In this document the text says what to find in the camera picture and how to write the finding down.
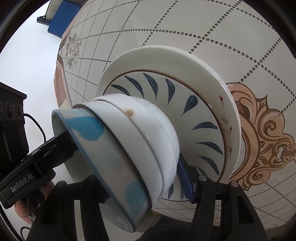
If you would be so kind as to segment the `person left hand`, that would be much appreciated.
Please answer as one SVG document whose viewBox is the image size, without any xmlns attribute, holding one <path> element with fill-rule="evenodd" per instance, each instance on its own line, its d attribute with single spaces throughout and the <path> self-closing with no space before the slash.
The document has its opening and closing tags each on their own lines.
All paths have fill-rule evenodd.
<svg viewBox="0 0 296 241">
<path fill-rule="evenodd" d="M 48 198 L 49 194 L 54 188 L 54 183 L 50 181 L 46 185 L 44 185 L 42 188 L 40 188 L 40 191 L 43 193 L 43 196 L 45 200 Z M 26 201 L 19 200 L 15 203 L 14 209 L 16 214 L 24 220 L 28 224 L 32 224 L 35 220 L 34 214 L 30 211 L 29 205 Z"/>
</svg>

